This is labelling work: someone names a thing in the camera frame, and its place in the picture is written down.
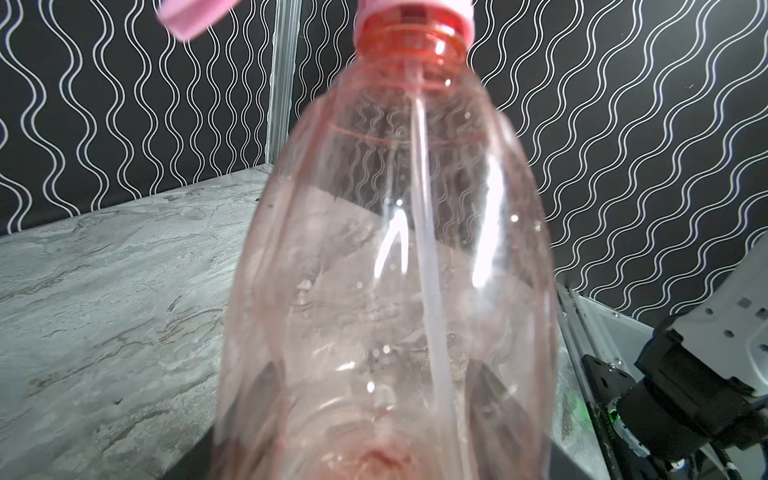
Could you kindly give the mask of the pink transparent spray bottle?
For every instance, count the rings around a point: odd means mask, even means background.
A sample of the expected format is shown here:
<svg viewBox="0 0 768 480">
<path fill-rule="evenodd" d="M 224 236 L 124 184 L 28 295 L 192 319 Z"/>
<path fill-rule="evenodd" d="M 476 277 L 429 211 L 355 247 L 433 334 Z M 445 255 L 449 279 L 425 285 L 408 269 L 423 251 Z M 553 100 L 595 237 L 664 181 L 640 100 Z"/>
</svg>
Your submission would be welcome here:
<svg viewBox="0 0 768 480">
<path fill-rule="evenodd" d="M 542 479 L 556 294 L 536 182 L 443 25 L 390 22 L 304 112 L 225 324 L 232 479 Z"/>
</svg>

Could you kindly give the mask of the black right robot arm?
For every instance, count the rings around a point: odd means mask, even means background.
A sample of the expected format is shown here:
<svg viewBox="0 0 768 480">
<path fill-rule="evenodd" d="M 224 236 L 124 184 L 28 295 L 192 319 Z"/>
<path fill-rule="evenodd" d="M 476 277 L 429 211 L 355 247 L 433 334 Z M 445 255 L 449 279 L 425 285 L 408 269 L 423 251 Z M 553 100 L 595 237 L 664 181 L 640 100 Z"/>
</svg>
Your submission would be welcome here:
<svg viewBox="0 0 768 480">
<path fill-rule="evenodd" d="M 639 459 L 673 465 L 710 445 L 767 446 L 767 239 L 715 293 L 658 326 L 635 362 L 642 379 L 607 405 L 609 425 Z"/>
</svg>

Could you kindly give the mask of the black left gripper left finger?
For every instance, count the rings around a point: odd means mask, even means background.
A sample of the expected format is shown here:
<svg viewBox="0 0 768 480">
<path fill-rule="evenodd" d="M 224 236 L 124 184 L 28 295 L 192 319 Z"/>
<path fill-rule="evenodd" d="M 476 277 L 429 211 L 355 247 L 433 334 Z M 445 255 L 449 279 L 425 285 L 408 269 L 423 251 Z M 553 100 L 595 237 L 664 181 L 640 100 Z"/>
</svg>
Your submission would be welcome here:
<svg viewBox="0 0 768 480">
<path fill-rule="evenodd" d="M 232 479 L 239 447 L 239 442 L 234 438 L 217 442 L 214 428 L 211 427 L 160 479 Z"/>
</svg>

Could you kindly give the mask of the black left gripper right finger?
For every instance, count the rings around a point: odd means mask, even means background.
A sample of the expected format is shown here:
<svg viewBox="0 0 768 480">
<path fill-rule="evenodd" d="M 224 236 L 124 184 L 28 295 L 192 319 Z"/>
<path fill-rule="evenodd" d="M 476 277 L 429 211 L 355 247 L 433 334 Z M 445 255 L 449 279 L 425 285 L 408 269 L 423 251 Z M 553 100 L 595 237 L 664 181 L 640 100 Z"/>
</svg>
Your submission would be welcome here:
<svg viewBox="0 0 768 480">
<path fill-rule="evenodd" d="M 572 457 L 566 450 L 556 442 L 551 442 L 551 455 L 549 467 L 544 479 L 549 480 L 588 480 L 596 479 L 594 470 L 600 470 L 600 460 L 592 456 L 587 456 L 579 462 L 578 458 Z"/>
</svg>

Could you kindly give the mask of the pink spray nozzle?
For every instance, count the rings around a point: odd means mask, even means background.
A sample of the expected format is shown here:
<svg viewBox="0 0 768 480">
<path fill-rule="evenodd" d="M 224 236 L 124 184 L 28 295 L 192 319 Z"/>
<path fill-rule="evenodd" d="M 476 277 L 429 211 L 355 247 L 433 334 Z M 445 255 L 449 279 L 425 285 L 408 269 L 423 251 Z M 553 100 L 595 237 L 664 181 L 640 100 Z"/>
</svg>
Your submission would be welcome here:
<svg viewBox="0 0 768 480">
<path fill-rule="evenodd" d="M 188 41 L 221 20 L 238 0 L 167 0 L 157 11 L 160 23 L 180 41 Z M 474 7 L 470 1 L 368 0 L 357 3 L 354 42 L 390 22 L 443 25 L 469 47 L 475 40 Z"/>
</svg>

